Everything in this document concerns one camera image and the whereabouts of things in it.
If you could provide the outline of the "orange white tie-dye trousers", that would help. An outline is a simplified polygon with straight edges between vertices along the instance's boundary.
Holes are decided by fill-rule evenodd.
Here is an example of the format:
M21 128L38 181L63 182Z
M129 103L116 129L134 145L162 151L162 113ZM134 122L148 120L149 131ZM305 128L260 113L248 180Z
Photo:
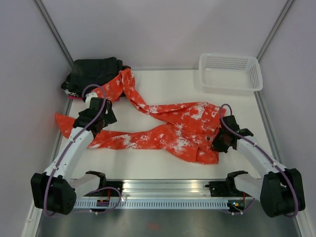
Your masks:
M94 87L92 92L112 102L124 93L138 111L163 121L163 124L134 133L102 130L89 148L163 149L186 162L218 163L219 153L212 150L211 145L221 127L220 117L224 116L226 109L208 102L148 105L136 90L135 77L130 69L119 72L100 88Z

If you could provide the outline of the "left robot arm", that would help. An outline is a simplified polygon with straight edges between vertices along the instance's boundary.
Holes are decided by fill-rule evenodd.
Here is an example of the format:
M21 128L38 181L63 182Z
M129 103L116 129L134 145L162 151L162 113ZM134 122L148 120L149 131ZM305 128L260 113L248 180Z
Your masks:
M87 108L71 122L70 136L63 150L43 173L31 177L34 205L45 214L67 215L81 197L92 193L102 196L107 192L104 173L87 171L82 177L71 179L83 152L104 127L117 121L111 101L94 97L87 102Z

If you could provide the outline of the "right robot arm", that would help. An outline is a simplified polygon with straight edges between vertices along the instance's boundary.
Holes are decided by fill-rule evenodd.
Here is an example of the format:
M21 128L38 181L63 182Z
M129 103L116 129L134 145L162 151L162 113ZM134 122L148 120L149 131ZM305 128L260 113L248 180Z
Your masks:
M269 217L287 215L295 217L306 208L301 173L289 169L271 158L247 129L241 129L233 115L220 118L221 127L212 143L212 150L227 153L233 148L256 169L260 178L247 171L231 172L225 180L225 190L235 196L245 193L258 200Z

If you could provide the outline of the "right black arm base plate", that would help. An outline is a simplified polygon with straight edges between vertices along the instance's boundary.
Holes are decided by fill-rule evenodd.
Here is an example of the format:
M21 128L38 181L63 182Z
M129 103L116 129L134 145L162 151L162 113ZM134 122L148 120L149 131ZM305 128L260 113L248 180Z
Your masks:
M226 181L210 181L205 188L210 191L210 196L213 198L239 198L243 197L241 191L238 191L232 185L229 185Z

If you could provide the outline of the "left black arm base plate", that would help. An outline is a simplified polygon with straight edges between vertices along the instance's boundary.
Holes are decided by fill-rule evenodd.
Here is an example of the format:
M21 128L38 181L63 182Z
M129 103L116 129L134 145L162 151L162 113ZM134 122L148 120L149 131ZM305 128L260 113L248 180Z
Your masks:
M96 193L98 197L106 201L110 201L113 198L119 197L119 194L122 194L123 191L123 181L107 181L104 186L101 187L101 190Z

